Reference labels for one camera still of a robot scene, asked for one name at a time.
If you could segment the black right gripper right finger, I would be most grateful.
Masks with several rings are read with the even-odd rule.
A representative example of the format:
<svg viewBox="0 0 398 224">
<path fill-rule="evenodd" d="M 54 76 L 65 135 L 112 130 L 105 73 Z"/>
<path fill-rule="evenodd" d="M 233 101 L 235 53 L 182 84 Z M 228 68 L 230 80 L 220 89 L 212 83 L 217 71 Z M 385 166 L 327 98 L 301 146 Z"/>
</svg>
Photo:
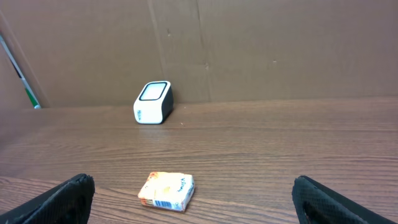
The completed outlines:
<svg viewBox="0 0 398 224">
<path fill-rule="evenodd" d="M 292 200 L 300 224 L 395 224 L 305 175 L 295 179 Z"/>
</svg>

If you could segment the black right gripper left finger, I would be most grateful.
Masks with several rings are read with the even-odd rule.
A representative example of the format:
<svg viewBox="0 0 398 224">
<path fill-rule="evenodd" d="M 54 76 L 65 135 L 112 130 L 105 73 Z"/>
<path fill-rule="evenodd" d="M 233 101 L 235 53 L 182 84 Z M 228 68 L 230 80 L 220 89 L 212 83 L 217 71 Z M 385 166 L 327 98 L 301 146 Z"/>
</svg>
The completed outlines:
<svg viewBox="0 0 398 224">
<path fill-rule="evenodd" d="M 92 176 L 78 174 L 1 215 L 1 223 L 88 223 L 95 193 Z"/>
</svg>

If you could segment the orange tissue pack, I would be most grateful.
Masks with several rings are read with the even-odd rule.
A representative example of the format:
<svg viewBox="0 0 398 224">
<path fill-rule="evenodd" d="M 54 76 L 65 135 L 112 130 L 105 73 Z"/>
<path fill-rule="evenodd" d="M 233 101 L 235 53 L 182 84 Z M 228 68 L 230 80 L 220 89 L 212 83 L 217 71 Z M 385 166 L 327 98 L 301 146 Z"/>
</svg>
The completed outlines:
<svg viewBox="0 0 398 224">
<path fill-rule="evenodd" d="M 144 206 L 184 212 L 194 190 L 190 174 L 151 172 L 137 196 Z"/>
</svg>

